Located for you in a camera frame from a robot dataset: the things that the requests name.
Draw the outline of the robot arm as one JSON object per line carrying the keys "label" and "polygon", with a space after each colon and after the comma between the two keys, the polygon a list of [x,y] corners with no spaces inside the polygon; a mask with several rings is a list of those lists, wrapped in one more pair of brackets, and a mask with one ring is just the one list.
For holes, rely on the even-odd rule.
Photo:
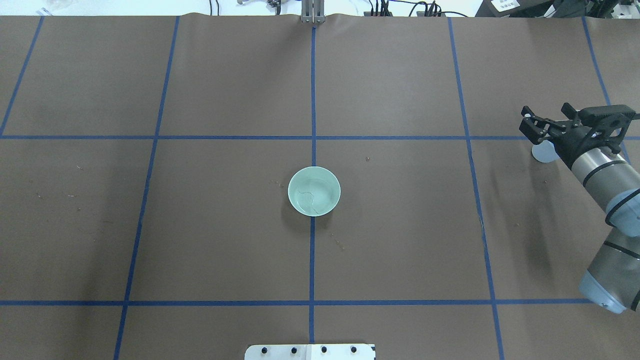
{"label": "robot arm", "polygon": [[579,284],[587,300],[620,314],[639,309],[640,177],[623,157],[622,143],[639,114],[628,105],[575,109],[565,102],[564,120],[522,107],[519,131],[541,163],[561,160],[605,214],[611,230]]}

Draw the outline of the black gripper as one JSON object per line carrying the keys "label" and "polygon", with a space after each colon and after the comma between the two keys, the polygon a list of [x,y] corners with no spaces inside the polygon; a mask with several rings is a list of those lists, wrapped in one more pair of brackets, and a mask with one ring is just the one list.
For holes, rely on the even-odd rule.
{"label": "black gripper", "polygon": [[583,154],[596,148],[608,148],[614,155],[619,154],[631,122],[639,119],[638,112],[622,104],[577,110],[564,103],[561,112],[567,120],[553,122],[550,118],[537,116],[528,105],[524,105],[518,129],[533,145],[550,141],[569,168]]}

